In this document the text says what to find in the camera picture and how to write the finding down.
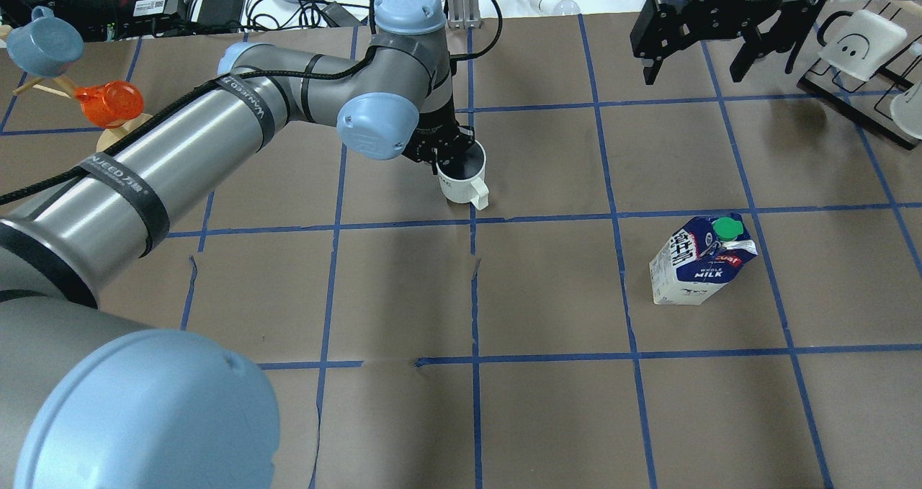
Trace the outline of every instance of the orange mug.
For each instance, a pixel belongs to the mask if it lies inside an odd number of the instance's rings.
[[[113,80],[102,86],[77,88],[73,92],[80,102],[83,115],[93,125],[106,129],[122,127],[144,111],[144,97],[141,91],[125,80]]]

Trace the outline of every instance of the sticker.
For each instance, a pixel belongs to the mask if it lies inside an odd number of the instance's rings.
[[[162,14],[167,0],[142,0],[135,3],[135,17]]]

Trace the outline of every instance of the white cup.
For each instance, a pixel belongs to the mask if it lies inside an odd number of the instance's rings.
[[[922,139],[922,82],[919,82],[909,91],[897,95],[890,102],[890,115],[896,127],[913,138]]]
[[[438,162],[439,184],[442,194],[455,203],[471,203],[477,210],[490,204],[490,190],[483,178],[487,170],[487,153],[475,141],[459,158],[447,163]]]
[[[842,26],[842,30],[829,39],[827,44],[824,34],[833,20],[842,16],[850,16]],[[823,23],[820,28],[820,58],[848,73],[867,82],[877,72],[887,59],[896,53],[897,48],[906,39],[906,30],[900,25],[878,16],[867,10],[859,10],[853,14],[849,12],[836,12]]]

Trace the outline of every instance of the milk carton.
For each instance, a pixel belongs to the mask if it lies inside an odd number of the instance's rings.
[[[740,214],[695,217],[650,262],[653,302],[701,305],[757,255]]]

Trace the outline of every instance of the carton lid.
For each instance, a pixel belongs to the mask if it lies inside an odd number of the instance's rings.
[[[712,226],[721,241],[733,241],[743,233],[743,223],[733,217],[721,217],[715,220]]]

